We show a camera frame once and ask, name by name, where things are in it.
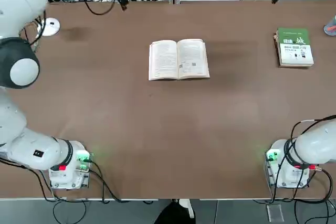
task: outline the white round object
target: white round object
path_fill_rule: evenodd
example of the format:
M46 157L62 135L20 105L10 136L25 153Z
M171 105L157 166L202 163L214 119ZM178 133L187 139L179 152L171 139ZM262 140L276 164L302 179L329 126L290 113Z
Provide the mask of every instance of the white round object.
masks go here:
M38 64L34 60L21 59L14 63L9 75L16 85L26 86L36 80L38 70Z
M55 18L47 18L46 19L46 27L42 33L42 36L52 36L58 33L61 29L60 22ZM41 31L41 26L37 28L38 33Z

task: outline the black sticker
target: black sticker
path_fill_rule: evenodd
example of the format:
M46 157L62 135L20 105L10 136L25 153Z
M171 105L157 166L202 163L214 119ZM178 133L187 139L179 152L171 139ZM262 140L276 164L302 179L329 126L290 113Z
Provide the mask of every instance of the black sticker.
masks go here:
M42 156L43 156L43 154L44 154L44 152L41 152L41 151L35 150L35 151L34 151L34 154L33 154L33 156L42 157Z

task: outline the book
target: book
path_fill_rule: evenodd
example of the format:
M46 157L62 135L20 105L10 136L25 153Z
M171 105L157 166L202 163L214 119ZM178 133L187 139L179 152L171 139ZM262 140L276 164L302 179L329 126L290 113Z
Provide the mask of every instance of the book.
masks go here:
M274 35L280 66L309 67L314 64L306 29L278 28Z
M201 39L160 40L150 45L150 81L209 77L205 43Z

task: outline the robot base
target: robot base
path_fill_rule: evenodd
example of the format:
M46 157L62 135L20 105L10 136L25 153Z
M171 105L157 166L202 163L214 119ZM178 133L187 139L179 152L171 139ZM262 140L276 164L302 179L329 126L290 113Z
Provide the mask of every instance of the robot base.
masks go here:
M309 169L300 170L291 166L285 159L281 169L279 165L284 158L284 145L286 140L280 139L273 143L271 148L266 152L265 167L266 176L269 186L274 186L276 178L278 176L277 188L303 188L306 186L309 178Z
M50 185L53 189L79 189L89 186L91 163L83 162L92 160L92 154L77 141L70 141L73 155L65 170L49 170Z

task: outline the book page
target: book page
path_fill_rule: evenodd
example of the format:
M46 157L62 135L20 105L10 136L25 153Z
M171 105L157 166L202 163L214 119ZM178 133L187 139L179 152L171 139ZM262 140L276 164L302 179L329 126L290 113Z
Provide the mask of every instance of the book page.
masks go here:
M205 44L201 39L184 39L177 43L178 75L183 78L209 77Z
M153 42L150 46L149 80L178 79L178 75L176 42Z

